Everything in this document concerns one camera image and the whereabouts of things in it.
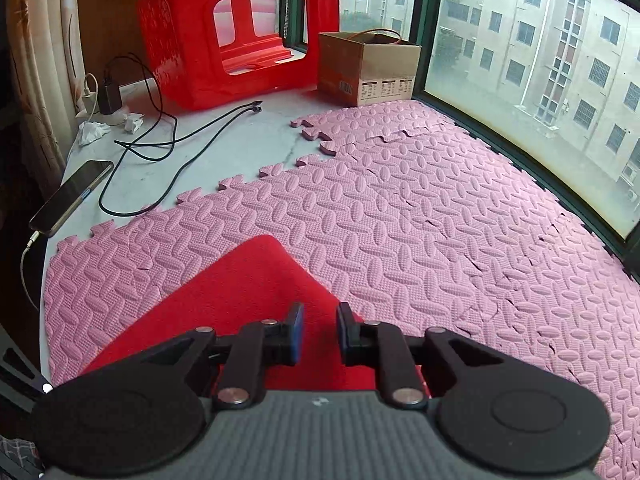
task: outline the plaid fabric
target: plaid fabric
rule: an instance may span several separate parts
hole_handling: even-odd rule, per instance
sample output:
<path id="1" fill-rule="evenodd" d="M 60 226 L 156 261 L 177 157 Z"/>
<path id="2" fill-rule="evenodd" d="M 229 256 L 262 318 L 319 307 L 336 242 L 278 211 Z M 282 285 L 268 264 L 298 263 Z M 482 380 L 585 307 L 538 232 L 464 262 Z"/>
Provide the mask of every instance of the plaid fabric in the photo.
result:
<path id="1" fill-rule="evenodd" d="M 36 468 L 39 471 L 44 471 L 42 461 L 38 456 L 35 444 L 28 440 L 8 440 L 3 436 L 0 436 L 0 452 L 5 454 L 13 462 L 17 463 L 21 468 Z M 13 480 L 11 476 L 4 472 L 0 472 L 0 480 Z"/>

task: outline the curtain fold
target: curtain fold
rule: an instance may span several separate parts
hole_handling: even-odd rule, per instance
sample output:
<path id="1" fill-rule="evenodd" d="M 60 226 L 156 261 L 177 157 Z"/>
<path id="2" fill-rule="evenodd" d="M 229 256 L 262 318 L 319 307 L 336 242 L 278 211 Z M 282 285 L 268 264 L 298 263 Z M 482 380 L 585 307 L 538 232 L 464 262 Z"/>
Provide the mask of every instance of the curtain fold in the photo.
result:
<path id="1" fill-rule="evenodd" d="M 75 65 L 82 65 L 76 9 L 76 0 L 6 2 L 25 162 L 45 196 L 60 185 L 77 132 L 75 102 L 84 73 L 74 74 L 70 62 L 73 53 Z"/>

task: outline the red cloth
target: red cloth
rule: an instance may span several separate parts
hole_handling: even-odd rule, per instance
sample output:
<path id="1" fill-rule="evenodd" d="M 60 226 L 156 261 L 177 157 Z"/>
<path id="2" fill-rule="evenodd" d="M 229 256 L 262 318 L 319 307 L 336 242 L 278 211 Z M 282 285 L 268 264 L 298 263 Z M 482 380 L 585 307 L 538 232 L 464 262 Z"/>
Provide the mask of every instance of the red cloth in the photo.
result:
<path id="1" fill-rule="evenodd" d="M 95 370 L 199 326 L 235 334 L 246 323 L 284 319 L 295 301 L 305 305 L 303 345 L 295 367 L 268 369 L 271 390 L 374 389 L 373 370 L 340 362 L 335 311 L 338 299 L 313 279 L 270 236 L 246 241 L 120 334 L 85 369 Z"/>

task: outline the red plastic stool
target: red plastic stool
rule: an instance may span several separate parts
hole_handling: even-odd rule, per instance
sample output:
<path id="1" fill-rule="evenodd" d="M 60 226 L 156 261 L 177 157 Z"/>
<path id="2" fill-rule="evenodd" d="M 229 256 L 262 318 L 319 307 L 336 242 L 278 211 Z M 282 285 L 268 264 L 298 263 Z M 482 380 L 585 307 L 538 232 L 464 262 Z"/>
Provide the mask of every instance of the red plastic stool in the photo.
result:
<path id="1" fill-rule="evenodd" d="M 256 36 L 250 0 L 231 0 L 235 39 L 220 47 L 213 9 L 220 0 L 140 0 L 138 13 L 151 69 L 162 93 L 191 110 L 212 108 L 318 80 L 318 34 L 339 28 L 339 0 L 306 0 L 308 49 L 290 56 L 277 34 Z M 242 67 L 254 70 L 237 75 Z"/>

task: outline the white table surface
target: white table surface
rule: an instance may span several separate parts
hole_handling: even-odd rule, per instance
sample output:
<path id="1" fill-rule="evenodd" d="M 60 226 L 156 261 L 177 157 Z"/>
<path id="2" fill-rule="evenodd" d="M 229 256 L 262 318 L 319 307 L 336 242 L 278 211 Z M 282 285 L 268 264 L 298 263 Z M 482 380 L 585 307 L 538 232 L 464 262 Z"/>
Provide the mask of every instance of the white table surface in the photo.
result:
<path id="1" fill-rule="evenodd" d="M 156 120 L 158 113 L 149 102 L 143 82 L 122 89 L 123 102 L 131 111 L 145 114 L 142 128 L 148 128 Z M 214 192 L 218 182 L 223 178 L 244 175 L 250 182 L 258 178 L 258 170 L 268 164 L 283 162 L 286 169 L 293 168 L 295 161 L 302 155 L 319 153 L 319 141 L 311 142 L 300 136 L 299 128 L 292 128 L 289 123 L 297 117 L 338 108 L 337 105 L 325 101 L 316 90 L 295 90 L 273 92 L 264 96 L 249 97 L 242 102 L 225 105 L 213 110 L 189 112 L 180 110 L 172 102 L 165 102 L 164 109 L 178 117 L 177 137 L 196 130 L 203 124 L 218 117 L 224 112 L 254 100 L 262 100 L 262 111 L 258 114 L 250 112 L 230 124 L 216 141 L 190 167 L 186 168 L 176 181 L 169 195 L 162 201 L 162 208 L 175 205 L 178 194 L 201 187 L 203 194 Z M 147 162 L 135 155 L 127 154 L 120 169 L 104 197 L 106 208 L 118 212 L 129 212 L 142 209 L 153 203 L 162 195 L 178 168 L 204 147 L 207 141 L 224 124 L 225 120 L 203 130 L 191 139 L 180 142 L 172 155 L 162 162 Z M 156 129 L 141 142 L 164 142 L 170 140 L 173 121 L 162 120 Z M 138 130 L 136 136 L 144 130 Z M 116 162 L 123 148 L 113 142 L 114 139 L 132 140 L 131 134 L 124 132 L 122 126 L 116 126 L 103 138 L 80 148 L 78 140 L 68 156 L 65 170 L 66 180 L 82 164 L 88 160 L 112 160 Z M 149 156 L 160 156 L 165 150 L 145 148 L 142 153 Z M 46 278 L 46 269 L 50 258 L 56 253 L 56 245 L 60 240 L 77 235 L 80 240 L 90 237 L 93 225 L 105 222 L 112 217 L 98 207 L 98 197 L 104 183 L 101 183 L 70 216 L 60 230 L 47 241 L 45 272 L 42 289 Z M 115 218 L 117 226 L 130 221 L 127 218 Z M 44 329 L 44 304 L 40 300 L 40 368 L 42 374 L 50 379 L 49 346 Z"/>

